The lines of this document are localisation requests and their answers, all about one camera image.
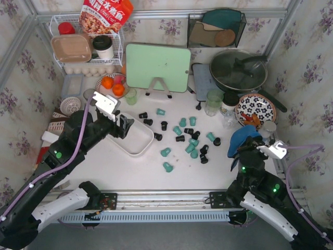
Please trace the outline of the metal cutting board stand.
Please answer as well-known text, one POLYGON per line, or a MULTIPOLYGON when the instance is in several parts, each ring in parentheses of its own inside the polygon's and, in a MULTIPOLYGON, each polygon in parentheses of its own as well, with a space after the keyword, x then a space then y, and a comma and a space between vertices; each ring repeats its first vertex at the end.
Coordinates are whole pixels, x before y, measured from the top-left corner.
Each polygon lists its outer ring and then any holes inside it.
POLYGON ((148 89, 145 92, 146 96, 150 96, 153 92, 157 93, 163 93, 167 96, 168 99, 172 99, 173 96, 167 86, 167 84, 164 81, 164 78, 161 77, 154 77, 148 87, 148 89))

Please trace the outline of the white salt bottle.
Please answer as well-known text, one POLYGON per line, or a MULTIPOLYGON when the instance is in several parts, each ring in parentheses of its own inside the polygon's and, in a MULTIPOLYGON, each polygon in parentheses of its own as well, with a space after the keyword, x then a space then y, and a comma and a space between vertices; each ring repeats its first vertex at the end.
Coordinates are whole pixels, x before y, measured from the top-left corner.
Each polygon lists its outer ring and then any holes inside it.
POLYGON ((261 128, 259 129, 259 133, 263 139, 268 139, 275 131, 277 125, 273 121, 265 121, 261 128))

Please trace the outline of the clear plastic bottle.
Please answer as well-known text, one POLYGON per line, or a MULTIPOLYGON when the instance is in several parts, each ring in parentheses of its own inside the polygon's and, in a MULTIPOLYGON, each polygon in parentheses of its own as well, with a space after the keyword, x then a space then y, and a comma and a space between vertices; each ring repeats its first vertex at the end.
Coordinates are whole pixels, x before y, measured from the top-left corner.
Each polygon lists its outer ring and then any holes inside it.
POLYGON ((223 127, 225 129, 231 129, 238 123, 236 113, 234 111, 227 111, 224 114, 223 127))

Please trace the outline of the white spatula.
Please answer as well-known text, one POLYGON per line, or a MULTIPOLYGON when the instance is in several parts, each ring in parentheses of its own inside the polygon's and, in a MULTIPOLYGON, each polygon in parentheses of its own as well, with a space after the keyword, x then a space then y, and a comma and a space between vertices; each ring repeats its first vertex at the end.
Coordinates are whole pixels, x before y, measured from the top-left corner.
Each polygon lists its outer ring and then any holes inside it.
POLYGON ((53 134, 49 131, 45 131, 42 135, 42 140, 45 142, 48 142, 50 144, 56 142, 59 139, 59 136, 56 134, 53 134))

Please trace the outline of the egg carton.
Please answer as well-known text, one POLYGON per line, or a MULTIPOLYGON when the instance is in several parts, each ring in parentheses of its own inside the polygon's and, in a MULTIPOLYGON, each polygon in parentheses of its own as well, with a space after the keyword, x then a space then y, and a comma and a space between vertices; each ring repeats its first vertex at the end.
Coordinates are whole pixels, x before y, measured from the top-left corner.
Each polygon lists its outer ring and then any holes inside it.
POLYGON ((83 74, 86 77, 99 77, 114 73, 118 66, 69 65, 63 67, 66 74, 83 74))

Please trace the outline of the white storage basket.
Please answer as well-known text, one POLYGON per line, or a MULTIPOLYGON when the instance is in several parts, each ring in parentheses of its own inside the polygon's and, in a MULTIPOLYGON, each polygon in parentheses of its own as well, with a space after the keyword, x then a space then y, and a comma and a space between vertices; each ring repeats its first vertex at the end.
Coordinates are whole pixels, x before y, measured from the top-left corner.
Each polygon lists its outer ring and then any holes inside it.
POLYGON ((129 156, 139 157, 152 144, 154 133, 149 127, 145 126, 132 115, 126 112, 122 112, 120 115, 124 115, 128 120, 134 121, 130 126, 127 136, 121 139, 108 135, 106 138, 129 156))

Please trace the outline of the green glass cup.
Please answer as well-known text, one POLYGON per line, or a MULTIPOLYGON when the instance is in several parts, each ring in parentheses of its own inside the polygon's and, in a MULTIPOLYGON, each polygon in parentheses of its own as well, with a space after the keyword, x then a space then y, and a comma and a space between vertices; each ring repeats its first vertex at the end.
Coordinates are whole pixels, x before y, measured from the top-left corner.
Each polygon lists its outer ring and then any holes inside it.
POLYGON ((124 97, 128 105, 135 105, 137 102, 137 92, 134 88, 129 88, 124 97))
POLYGON ((219 111, 224 93, 221 90, 210 90, 206 95, 204 111, 206 115, 212 117, 219 111))

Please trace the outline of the white lattice bowl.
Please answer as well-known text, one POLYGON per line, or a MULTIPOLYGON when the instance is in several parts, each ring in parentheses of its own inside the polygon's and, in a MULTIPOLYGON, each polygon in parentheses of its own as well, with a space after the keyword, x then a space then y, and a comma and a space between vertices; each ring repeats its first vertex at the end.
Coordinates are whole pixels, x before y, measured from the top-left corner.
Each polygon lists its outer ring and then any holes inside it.
POLYGON ((77 97, 67 97, 60 104, 60 111, 66 115, 70 116, 74 112, 80 110, 81 101, 77 97))

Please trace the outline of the floral patterned plate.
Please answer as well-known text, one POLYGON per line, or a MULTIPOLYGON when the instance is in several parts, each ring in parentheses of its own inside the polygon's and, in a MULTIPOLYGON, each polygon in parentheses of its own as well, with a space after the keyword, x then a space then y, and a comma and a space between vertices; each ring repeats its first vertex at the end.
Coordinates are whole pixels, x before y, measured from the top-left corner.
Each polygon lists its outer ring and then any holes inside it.
POLYGON ((239 99, 235 114, 240 125, 253 125, 259 129, 264 122, 275 122, 277 112, 270 100, 261 94, 254 93, 246 94, 239 99))

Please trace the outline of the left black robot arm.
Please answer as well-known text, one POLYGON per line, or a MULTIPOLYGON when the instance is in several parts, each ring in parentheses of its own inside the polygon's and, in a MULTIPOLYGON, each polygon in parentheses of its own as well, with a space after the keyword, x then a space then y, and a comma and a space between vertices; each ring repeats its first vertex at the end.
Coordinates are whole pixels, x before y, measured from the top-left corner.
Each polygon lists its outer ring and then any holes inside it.
POLYGON ((74 112, 31 177, 1 208, 1 247, 23 249, 60 217, 99 203, 100 190, 85 181, 74 191, 41 205, 54 186, 85 160, 89 150, 108 135, 124 139, 134 123, 133 119, 120 114, 118 99, 94 92, 87 102, 91 101, 96 102, 97 119, 93 120, 88 107, 74 112))

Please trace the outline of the green glass cup left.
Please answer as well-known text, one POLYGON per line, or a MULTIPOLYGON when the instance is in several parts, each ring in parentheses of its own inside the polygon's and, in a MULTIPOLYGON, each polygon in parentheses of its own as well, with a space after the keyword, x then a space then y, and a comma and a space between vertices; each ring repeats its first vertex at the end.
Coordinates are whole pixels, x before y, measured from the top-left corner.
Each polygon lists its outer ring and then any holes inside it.
POLYGON ((134 88, 129 88, 124 97, 128 105, 135 105, 137 102, 137 92, 134 88))

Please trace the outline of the blue grey cloth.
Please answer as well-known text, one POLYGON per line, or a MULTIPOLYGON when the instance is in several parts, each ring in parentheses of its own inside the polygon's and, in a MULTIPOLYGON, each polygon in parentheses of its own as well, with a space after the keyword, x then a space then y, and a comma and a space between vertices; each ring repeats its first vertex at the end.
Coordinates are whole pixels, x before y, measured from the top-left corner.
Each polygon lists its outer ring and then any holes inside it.
POLYGON ((237 159, 238 149, 246 143, 247 138, 260 139, 260 140, 263 139, 260 133, 256 130, 256 128, 253 125, 246 125, 235 131, 231 136, 229 149, 227 152, 227 157, 234 159, 230 167, 231 171, 236 167, 236 162, 238 160, 237 159))

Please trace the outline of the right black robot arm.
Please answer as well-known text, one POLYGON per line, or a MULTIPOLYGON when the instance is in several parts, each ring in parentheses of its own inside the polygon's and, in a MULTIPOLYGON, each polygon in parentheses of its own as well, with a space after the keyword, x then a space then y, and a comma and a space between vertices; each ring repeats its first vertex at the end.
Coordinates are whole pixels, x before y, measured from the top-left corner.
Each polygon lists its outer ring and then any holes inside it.
POLYGON ((328 249, 332 230, 323 228, 293 202, 283 180, 265 170, 267 156, 260 152, 261 136, 247 137, 236 146, 236 179, 226 191, 227 201, 253 212, 277 230, 292 249, 328 249))

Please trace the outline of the green glass cup right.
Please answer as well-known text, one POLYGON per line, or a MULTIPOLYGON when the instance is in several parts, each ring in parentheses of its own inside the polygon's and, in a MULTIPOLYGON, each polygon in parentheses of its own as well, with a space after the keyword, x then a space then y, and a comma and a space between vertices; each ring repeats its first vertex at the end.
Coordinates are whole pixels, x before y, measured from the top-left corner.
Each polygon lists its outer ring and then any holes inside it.
POLYGON ((206 95, 204 111, 206 115, 212 117, 219 111, 224 93, 221 90, 210 90, 206 95))

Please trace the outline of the orange tangerine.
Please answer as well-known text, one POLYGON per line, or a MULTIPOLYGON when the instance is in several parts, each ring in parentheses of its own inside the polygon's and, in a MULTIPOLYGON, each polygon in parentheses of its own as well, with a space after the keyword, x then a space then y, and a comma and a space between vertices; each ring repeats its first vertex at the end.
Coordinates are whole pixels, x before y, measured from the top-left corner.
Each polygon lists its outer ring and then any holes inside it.
POLYGON ((122 96, 125 92, 125 87, 122 84, 115 84, 112 91, 115 96, 122 96))
POLYGON ((114 84, 114 80, 112 77, 109 76, 105 76, 102 78, 101 80, 101 85, 105 88, 105 89, 112 89, 114 84))

